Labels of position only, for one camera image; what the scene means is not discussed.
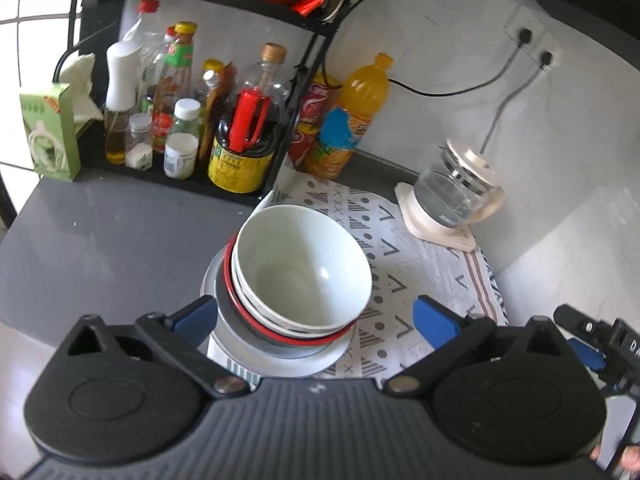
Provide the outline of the person's right hand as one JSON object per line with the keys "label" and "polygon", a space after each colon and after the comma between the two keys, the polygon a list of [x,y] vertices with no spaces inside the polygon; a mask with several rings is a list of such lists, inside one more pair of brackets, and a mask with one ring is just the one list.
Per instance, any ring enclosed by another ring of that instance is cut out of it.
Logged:
{"label": "person's right hand", "polygon": [[628,445],[620,453],[620,457],[613,465],[614,474],[638,474],[640,470],[640,446]]}

